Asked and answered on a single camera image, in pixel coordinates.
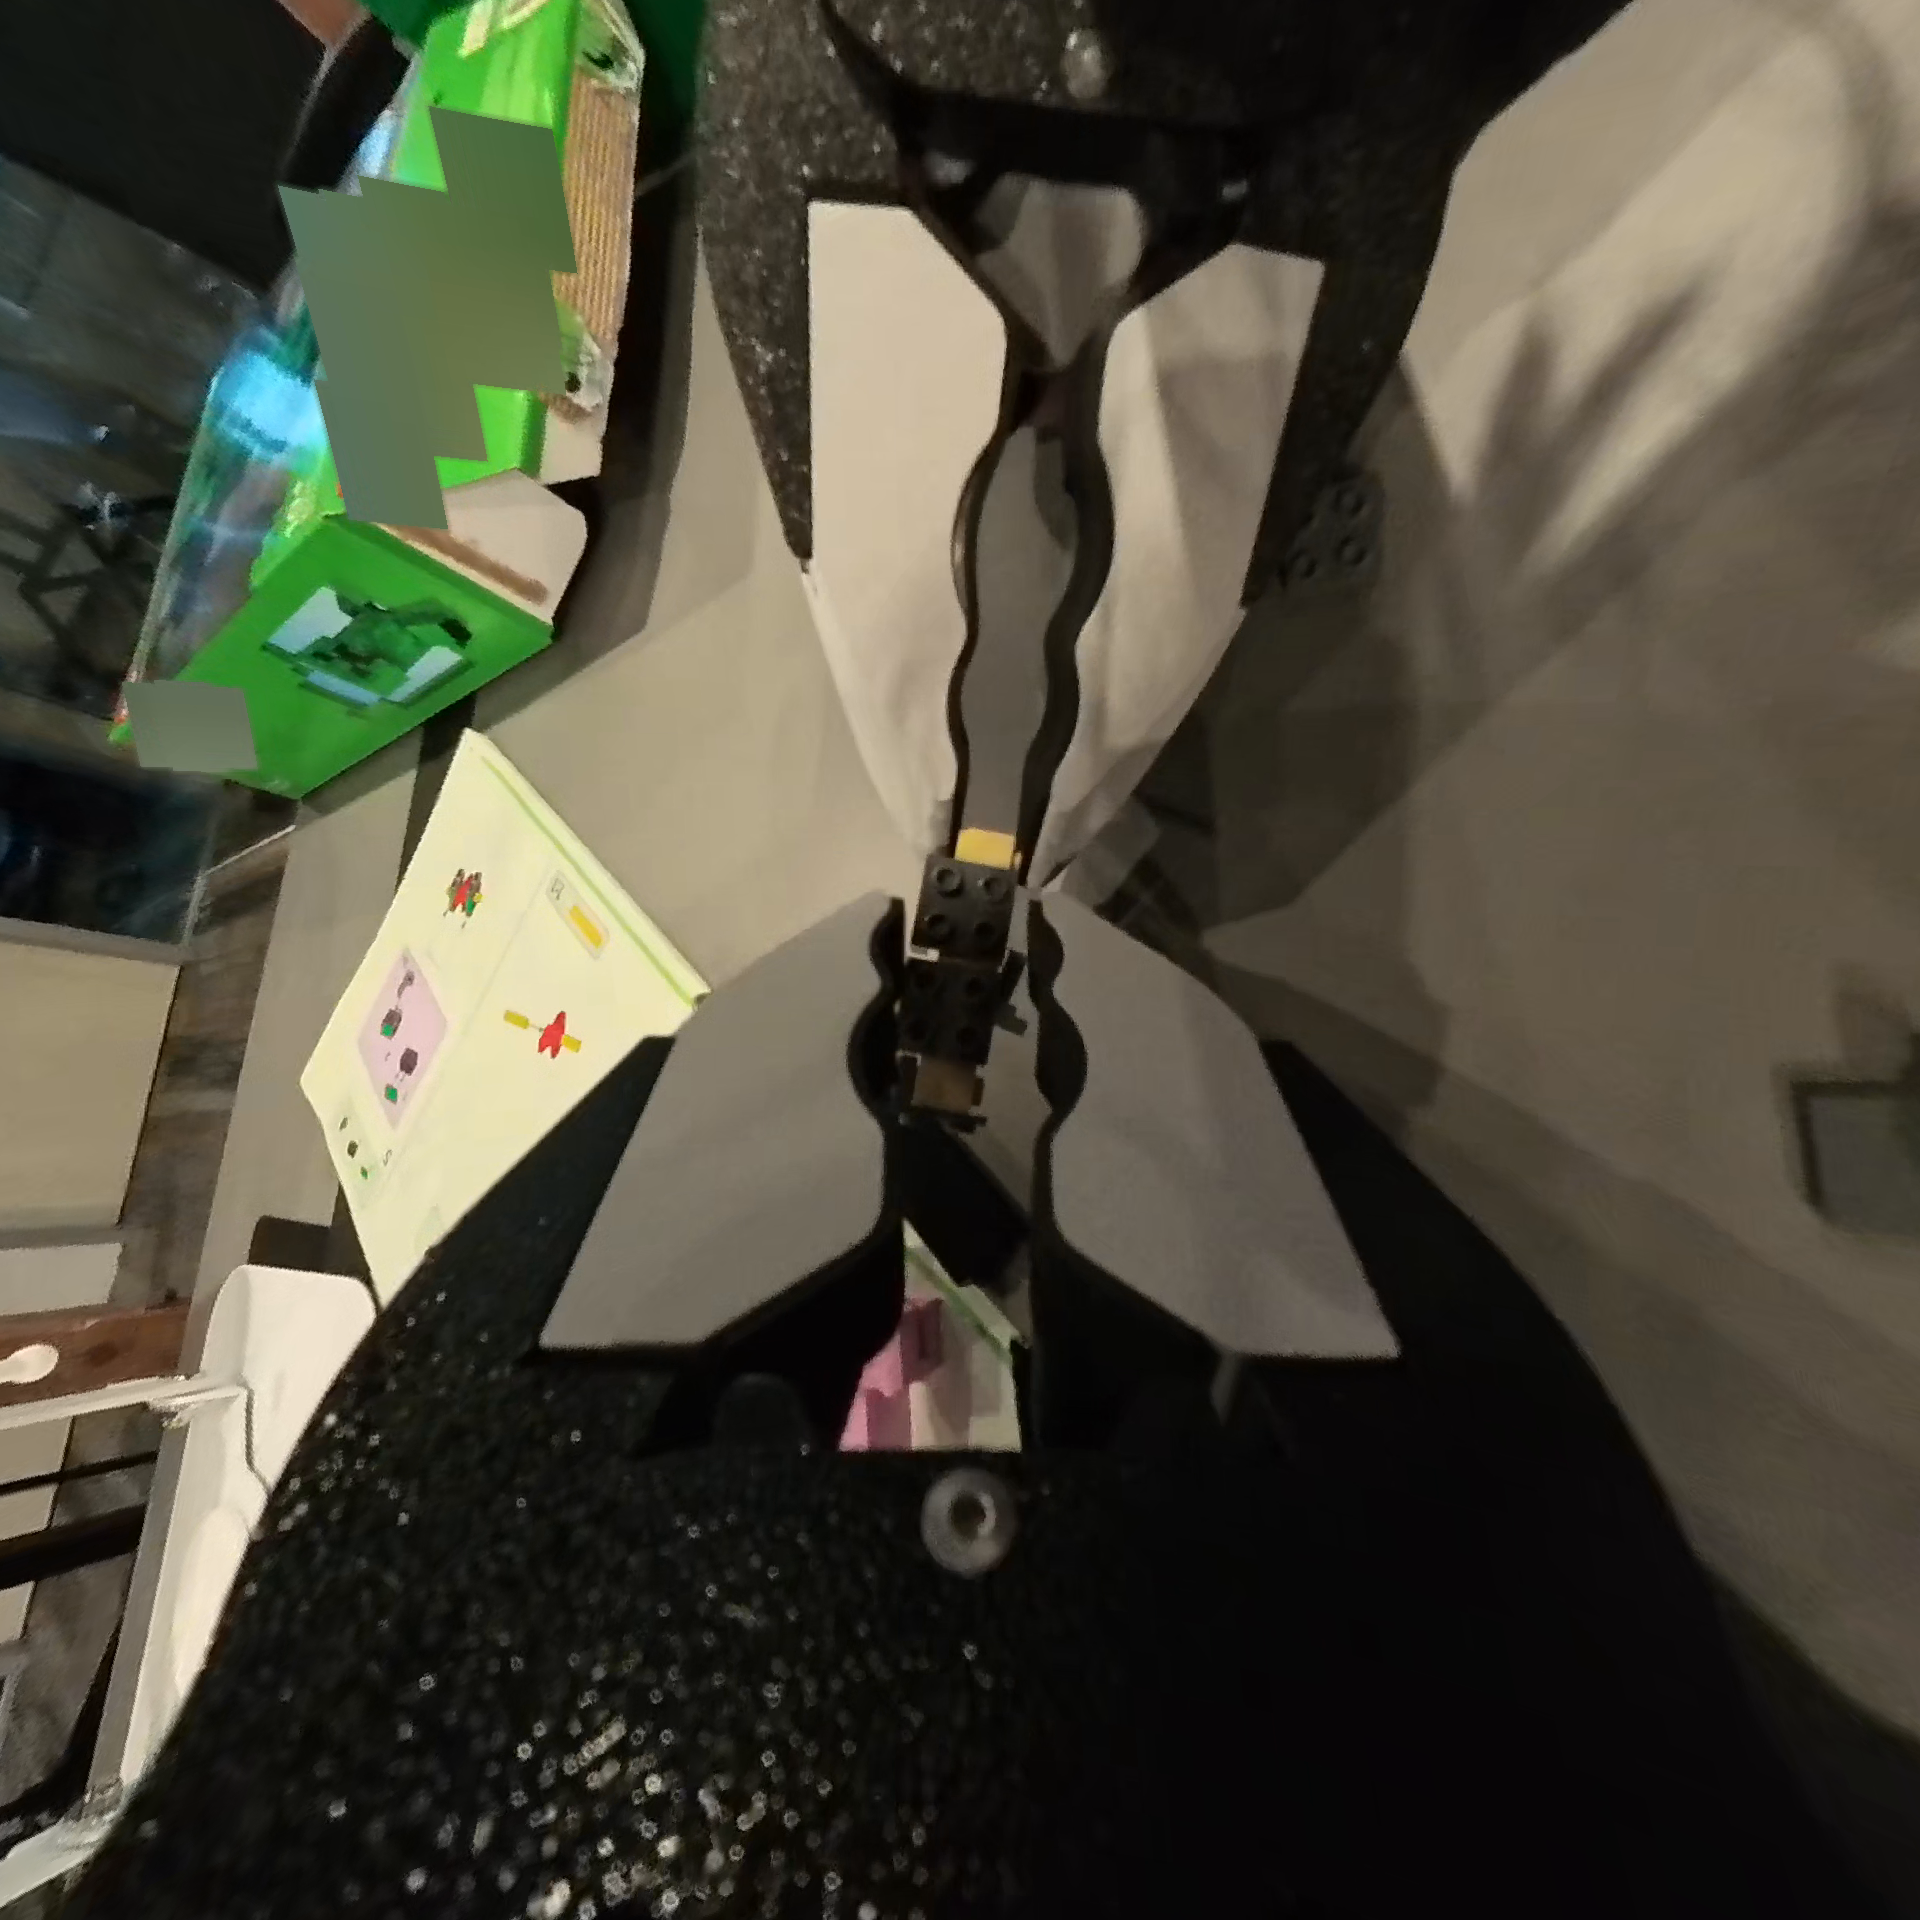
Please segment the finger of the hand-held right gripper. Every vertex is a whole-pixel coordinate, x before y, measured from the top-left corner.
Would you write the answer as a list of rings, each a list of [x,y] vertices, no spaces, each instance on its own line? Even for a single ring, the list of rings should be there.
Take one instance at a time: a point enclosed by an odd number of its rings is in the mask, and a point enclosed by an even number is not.
[[[912,210],[816,200],[806,352],[806,604],[890,819],[947,835],[954,531],[998,422],[1000,312]]]
[[[1306,255],[1232,245],[1111,336],[1096,413],[1111,564],[1075,647],[1079,710],[1034,879],[1120,813],[1242,624],[1322,278]]]

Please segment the brown wooden shelf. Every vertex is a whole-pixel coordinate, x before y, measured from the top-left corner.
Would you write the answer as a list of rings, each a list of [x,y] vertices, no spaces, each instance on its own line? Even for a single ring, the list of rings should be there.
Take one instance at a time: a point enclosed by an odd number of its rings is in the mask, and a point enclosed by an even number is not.
[[[108,1302],[2,1319],[2,1410],[180,1375],[189,1302]]]

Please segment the dark and yellow toy brick assembly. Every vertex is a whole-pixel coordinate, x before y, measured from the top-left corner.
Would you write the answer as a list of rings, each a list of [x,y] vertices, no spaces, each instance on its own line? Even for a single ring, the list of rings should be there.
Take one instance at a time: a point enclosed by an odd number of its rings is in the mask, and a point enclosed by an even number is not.
[[[1020,1038],[1021,852],[1010,832],[965,827],[927,854],[902,935],[896,1063],[902,1115],[972,1134],[997,1038]]]

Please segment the green toy box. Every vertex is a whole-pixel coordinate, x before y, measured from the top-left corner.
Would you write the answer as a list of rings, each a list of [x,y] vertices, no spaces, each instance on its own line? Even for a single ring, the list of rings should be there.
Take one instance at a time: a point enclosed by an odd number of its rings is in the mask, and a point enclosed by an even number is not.
[[[590,542],[634,262],[646,55],[627,5],[458,5],[349,108],[334,182],[444,189],[435,112],[550,134],[574,264],[552,272],[560,381],[475,384],[442,525],[347,511],[323,352],[287,264],[215,376],[109,743],[142,766],[304,800],[533,660]]]

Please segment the dark grey flat plate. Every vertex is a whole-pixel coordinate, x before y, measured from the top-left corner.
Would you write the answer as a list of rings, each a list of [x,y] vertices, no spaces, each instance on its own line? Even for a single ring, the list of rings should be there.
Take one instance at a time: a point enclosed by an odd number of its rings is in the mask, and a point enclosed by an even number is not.
[[[1918,1045],[1877,1075],[1799,1071],[1787,1080],[1799,1176],[1837,1232],[1918,1239]]]

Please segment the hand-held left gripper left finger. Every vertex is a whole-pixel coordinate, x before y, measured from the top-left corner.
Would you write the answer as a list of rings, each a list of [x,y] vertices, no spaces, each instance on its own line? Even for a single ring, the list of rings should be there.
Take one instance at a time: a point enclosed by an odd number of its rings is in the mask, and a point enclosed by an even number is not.
[[[885,1140],[856,1027],[898,901],[864,893],[711,989],[543,1322],[543,1354],[683,1354],[747,1328],[880,1230]]]

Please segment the black toy brick plate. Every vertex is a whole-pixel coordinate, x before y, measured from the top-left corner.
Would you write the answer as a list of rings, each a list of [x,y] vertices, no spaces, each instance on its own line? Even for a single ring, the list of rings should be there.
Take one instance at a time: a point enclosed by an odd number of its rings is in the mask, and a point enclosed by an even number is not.
[[[1287,596],[1367,592],[1386,550],[1386,492],[1365,468],[1349,468],[1314,501],[1287,550],[1279,586]]]

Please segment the instruction booklet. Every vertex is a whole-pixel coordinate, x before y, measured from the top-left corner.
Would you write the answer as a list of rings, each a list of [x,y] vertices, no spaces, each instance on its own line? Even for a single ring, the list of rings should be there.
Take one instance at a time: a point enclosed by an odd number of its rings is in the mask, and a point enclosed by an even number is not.
[[[485,1330],[518,1307],[534,1362],[692,1370],[711,1394],[786,1373],[822,1413],[845,1388],[851,1452],[1018,1450],[1014,1333],[962,1267],[992,1208],[972,1207],[965,1162],[900,1109],[902,939],[854,1034],[854,1080],[885,1140],[870,1240],[700,1349],[542,1350],[708,984],[503,749],[466,734],[299,1076],[378,1299],[466,1282],[486,1301]]]

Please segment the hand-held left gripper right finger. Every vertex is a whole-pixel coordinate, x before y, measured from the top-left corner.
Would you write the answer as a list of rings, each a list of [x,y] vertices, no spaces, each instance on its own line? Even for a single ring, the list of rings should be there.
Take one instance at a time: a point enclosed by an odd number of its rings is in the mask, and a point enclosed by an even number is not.
[[[1226,1354],[1397,1358],[1254,1030],[1075,898],[1030,898],[1026,954],[1062,1247]]]

